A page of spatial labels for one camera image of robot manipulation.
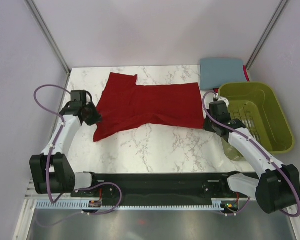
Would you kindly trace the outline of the red t-shirt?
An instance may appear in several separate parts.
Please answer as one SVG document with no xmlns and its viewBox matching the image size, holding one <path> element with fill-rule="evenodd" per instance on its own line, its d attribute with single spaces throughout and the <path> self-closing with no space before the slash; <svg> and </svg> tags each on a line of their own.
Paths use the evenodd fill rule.
<svg viewBox="0 0 300 240">
<path fill-rule="evenodd" d="M 110 73 L 96 106 L 102 116 L 93 141 L 145 124 L 202 129 L 204 115 L 197 83 L 138 85 L 137 75 Z"/>
</svg>

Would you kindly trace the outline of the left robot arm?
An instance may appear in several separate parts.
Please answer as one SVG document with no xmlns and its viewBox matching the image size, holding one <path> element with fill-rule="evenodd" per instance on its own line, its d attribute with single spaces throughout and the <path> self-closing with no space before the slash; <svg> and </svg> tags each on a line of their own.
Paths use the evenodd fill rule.
<svg viewBox="0 0 300 240">
<path fill-rule="evenodd" d="M 90 172 L 74 172 L 68 153 L 83 123 L 93 126 L 102 120 L 93 103 L 92 95 L 85 90 L 72 90 L 70 101 L 57 114 L 59 120 L 48 145 L 29 160 L 34 188 L 37 194 L 52 195 L 82 191 L 96 196 L 100 185 Z"/>
</svg>

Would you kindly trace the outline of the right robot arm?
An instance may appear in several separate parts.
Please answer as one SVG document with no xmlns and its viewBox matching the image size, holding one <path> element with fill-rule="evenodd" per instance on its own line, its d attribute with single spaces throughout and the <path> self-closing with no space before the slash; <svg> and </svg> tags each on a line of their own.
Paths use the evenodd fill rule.
<svg viewBox="0 0 300 240">
<path fill-rule="evenodd" d="M 258 178 L 242 173 L 231 173 L 219 184 L 219 191 L 225 197 L 235 192 L 257 201 L 267 214 L 281 211 L 297 218 L 300 216 L 300 175 L 293 165 L 285 165 L 272 156 L 239 119 L 232 119 L 227 104 L 214 100 L 203 107 L 206 112 L 205 130 L 216 133 L 247 160 Z"/>
</svg>

